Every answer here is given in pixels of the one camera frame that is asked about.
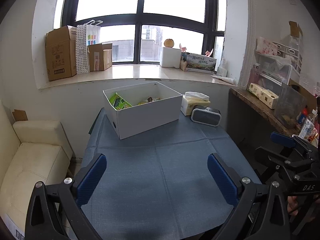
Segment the person's right hand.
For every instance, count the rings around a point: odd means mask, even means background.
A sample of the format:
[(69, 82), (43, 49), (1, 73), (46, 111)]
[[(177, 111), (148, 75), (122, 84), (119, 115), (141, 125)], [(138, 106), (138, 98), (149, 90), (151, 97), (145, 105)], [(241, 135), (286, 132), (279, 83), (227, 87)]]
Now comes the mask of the person's right hand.
[(298, 213), (297, 210), (298, 202), (297, 196), (288, 196), (287, 198), (287, 211), (290, 215), (296, 216)]

